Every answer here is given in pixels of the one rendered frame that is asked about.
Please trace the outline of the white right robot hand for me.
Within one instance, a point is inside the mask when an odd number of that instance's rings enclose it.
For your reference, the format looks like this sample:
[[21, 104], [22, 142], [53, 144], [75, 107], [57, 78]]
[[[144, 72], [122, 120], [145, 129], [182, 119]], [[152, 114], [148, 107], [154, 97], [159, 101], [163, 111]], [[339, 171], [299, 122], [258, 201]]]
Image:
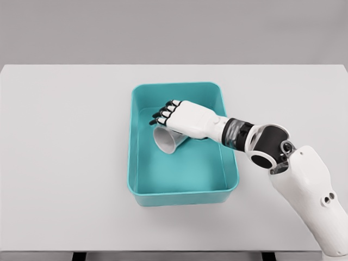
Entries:
[[170, 100], [152, 115], [149, 125], [161, 125], [193, 139], [221, 141], [214, 122], [219, 117], [211, 109], [190, 101]]

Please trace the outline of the teal plastic basket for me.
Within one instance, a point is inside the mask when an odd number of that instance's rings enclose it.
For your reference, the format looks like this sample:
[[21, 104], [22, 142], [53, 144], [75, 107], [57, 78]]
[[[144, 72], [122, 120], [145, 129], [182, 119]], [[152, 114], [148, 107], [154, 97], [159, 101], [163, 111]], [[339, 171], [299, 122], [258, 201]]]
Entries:
[[128, 188], [144, 207], [221, 203], [239, 184], [234, 152], [210, 139], [186, 139], [173, 154], [153, 138], [152, 116], [170, 100], [188, 100], [226, 115], [223, 95], [211, 82], [141, 84], [132, 91]]

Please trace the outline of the white paper cup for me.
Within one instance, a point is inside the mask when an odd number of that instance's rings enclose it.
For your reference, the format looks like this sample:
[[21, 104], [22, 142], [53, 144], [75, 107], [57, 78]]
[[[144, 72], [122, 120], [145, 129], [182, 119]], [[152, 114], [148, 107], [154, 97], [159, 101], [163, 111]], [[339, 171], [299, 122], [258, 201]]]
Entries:
[[166, 154], [173, 154], [188, 136], [177, 133], [165, 126], [156, 126], [153, 138], [158, 148]]

